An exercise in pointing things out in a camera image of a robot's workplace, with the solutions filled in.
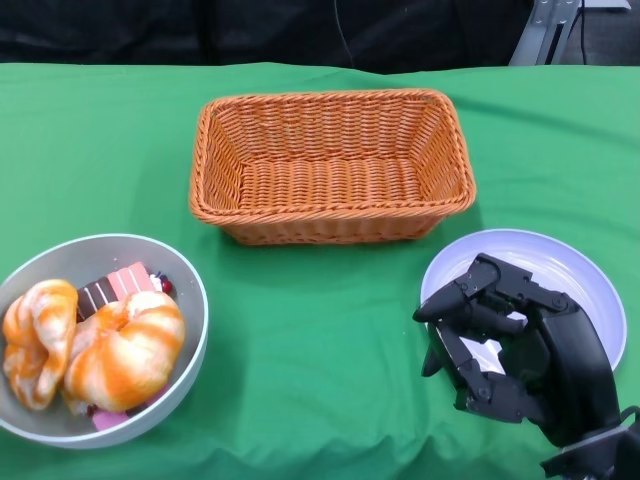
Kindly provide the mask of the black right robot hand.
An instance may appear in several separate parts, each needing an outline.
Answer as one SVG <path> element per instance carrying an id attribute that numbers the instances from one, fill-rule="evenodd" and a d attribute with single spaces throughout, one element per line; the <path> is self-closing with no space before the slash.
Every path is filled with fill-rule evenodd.
<path id="1" fill-rule="evenodd" d="M 445 370 L 460 411 L 528 420 L 556 447 L 622 422 L 613 371 L 586 311 L 529 271 L 481 253 L 413 319 L 430 339 L 423 376 Z"/>

